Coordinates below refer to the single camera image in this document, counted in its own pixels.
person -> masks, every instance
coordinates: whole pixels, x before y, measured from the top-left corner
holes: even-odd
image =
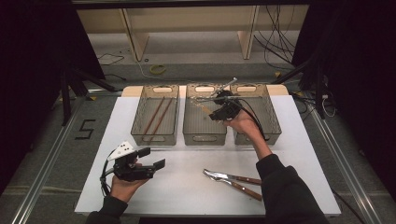
[[[234,119],[225,120],[223,124],[243,133],[256,150],[259,159],[256,168],[262,180],[262,200],[266,209],[263,223],[329,223],[308,186],[292,166],[285,167],[271,151],[247,112],[241,110]],[[113,177],[110,196],[105,197],[103,208],[90,213],[86,223],[120,223],[127,203],[146,182],[126,182]]]

gray floor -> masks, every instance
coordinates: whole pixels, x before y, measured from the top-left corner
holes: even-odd
[[[288,32],[288,35],[291,42],[295,43],[298,32]],[[113,62],[120,57],[111,55],[105,55],[99,60],[102,64],[113,63],[103,65],[106,74],[114,74],[127,79],[124,81],[114,76],[107,77],[106,82],[119,88],[148,83],[185,84],[190,81],[208,81],[209,79],[213,81],[214,78],[218,81],[227,81],[233,77],[238,77],[241,82],[270,82],[275,79],[275,72],[280,71],[284,74],[288,71],[287,69],[275,69],[266,64],[263,49],[257,41],[254,42],[250,60],[243,60],[237,35],[234,32],[152,34],[144,55],[147,62],[141,62],[145,77],[142,76],[139,65],[133,62],[124,35],[90,35],[90,39],[98,57],[105,53],[124,57],[117,63]],[[268,62],[287,67],[282,64],[282,60],[274,55],[268,55]],[[167,70],[163,75],[152,75],[149,73],[149,67],[152,64],[164,64]],[[298,78],[297,76],[285,83],[289,91],[298,90]],[[86,85],[91,90],[100,89],[89,82]],[[27,223],[84,222],[85,217],[74,213],[74,208],[118,95],[91,93],[91,96],[96,98],[94,100],[87,99],[76,114],[76,121],[51,169]],[[304,105],[301,102],[296,102],[296,105],[300,111],[304,111]],[[309,114],[309,112],[308,110],[302,113],[301,117],[304,119],[305,128],[331,188],[361,215],[312,113]],[[84,119],[95,119],[85,125],[94,131],[90,139],[77,140],[76,137],[87,136],[87,133],[79,131]],[[41,129],[40,135],[34,142],[34,149],[26,155],[19,170],[0,198],[0,223],[10,223],[14,218],[15,212],[61,131],[62,121],[62,102],[57,101]],[[343,121],[342,115],[336,114],[332,118],[327,116],[326,122],[346,154],[359,181],[370,196],[375,211],[380,215],[383,223],[396,223],[396,203],[391,199],[370,164],[359,153],[359,147]],[[351,211],[338,198],[336,199],[339,202],[342,215],[329,218],[330,222],[359,223]],[[138,217],[123,217],[122,221],[123,223],[138,223]]]

table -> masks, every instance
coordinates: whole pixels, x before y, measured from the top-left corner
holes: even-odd
[[[128,87],[117,100],[92,169],[78,200],[76,212],[88,215],[103,203],[99,176],[109,152],[122,141],[139,149],[130,131],[141,87]],[[295,104],[281,85],[269,87],[274,109],[283,133],[270,148],[285,165],[293,165],[311,189],[326,216],[341,214],[318,158],[310,144]],[[204,176],[203,169],[258,178],[258,161],[252,147],[233,144],[233,131],[227,130],[226,144],[221,147],[186,147],[182,135],[185,86],[180,86],[177,144],[174,147],[152,147],[151,154],[141,158],[143,164],[166,159],[163,169],[137,191],[126,214],[138,217],[260,217],[265,215],[262,202]],[[110,184],[111,175],[107,177]],[[260,187],[246,185],[260,192]]]

tongs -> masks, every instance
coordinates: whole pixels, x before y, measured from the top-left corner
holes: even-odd
[[[244,186],[239,185],[234,182],[234,181],[242,181],[242,182],[253,184],[253,185],[261,185],[262,181],[260,179],[244,177],[244,176],[239,176],[239,175],[227,175],[227,174],[223,174],[223,173],[219,173],[219,172],[208,171],[206,169],[204,169],[204,174],[212,180],[229,184],[229,185],[233,186],[234,188],[241,190],[242,192],[246,193],[248,196],[250,196],[258,201],[262,200],[262,196],[259,193],[256,193],[253,190],[247,189]]]

person's right arm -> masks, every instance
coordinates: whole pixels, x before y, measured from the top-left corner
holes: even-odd
[[[329,223],[308,186],[293,167],[285,167],[273,154],[248,113],[241,110],[235,119],[224,121],[224,125],[243,133],[256,150],[266,223]]]

